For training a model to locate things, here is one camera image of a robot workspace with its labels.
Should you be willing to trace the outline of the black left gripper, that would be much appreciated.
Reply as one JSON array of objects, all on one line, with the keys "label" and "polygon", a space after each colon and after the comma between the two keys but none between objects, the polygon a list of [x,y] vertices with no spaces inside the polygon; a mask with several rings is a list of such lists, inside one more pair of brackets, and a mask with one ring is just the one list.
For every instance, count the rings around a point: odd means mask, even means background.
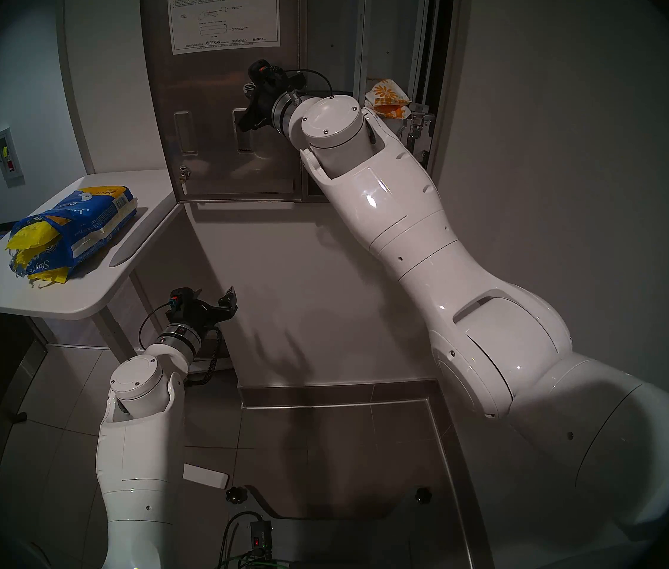
[{"label": "black left gripper", "polygon": [[184,304],[184,325],[192,329],[199,340],[222,320],[232,319],[237,313],[237,294],[234,286],[229,287],[218,299],[218,306],[210,306],[200,299],[203,289],[192,290],[192,301]]}]

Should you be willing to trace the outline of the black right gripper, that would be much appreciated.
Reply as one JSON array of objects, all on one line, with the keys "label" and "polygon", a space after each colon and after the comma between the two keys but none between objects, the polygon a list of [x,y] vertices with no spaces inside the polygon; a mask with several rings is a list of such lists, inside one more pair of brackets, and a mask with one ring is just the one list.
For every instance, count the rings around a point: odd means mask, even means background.
[{"label": "black right gripper", "polygon": [[253,96],[251,105],[247,108],[233,110],[234,124],[241,133],[258,130],[271,126],[274,117],[274,107],[280,97],[287,93],[287,87],[270,83],[249,81],[243,85],[243,94]]}]

